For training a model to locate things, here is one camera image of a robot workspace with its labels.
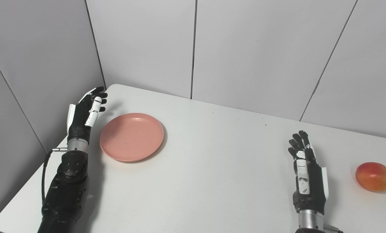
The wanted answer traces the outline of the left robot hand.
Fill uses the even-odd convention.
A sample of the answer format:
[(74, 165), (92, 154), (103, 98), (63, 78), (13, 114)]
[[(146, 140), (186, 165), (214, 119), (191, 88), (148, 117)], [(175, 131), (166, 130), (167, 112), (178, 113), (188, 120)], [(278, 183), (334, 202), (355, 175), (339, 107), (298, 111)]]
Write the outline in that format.
[(108, 94), (103, 86), (91, 89), (83, 95), (77, 104), (70, 104), (67, 117), (67, 140), (83, 139), (89, 142), (91, 129), (94, 127), (100, 112), (106, 111), (103, 106)]

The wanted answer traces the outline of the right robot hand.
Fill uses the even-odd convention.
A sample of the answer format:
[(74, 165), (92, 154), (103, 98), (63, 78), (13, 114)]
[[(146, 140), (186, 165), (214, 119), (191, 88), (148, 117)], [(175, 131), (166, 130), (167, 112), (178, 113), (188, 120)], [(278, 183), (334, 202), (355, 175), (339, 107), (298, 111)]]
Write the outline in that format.
[(299, 131), (289, 140), (288, 152), (293, 157), (296, 191), (293, 193), (295, 210), (312, 210), (325, 214), (329, 196), (326, 168), (316, 159), (313, 146), (305, 131)]

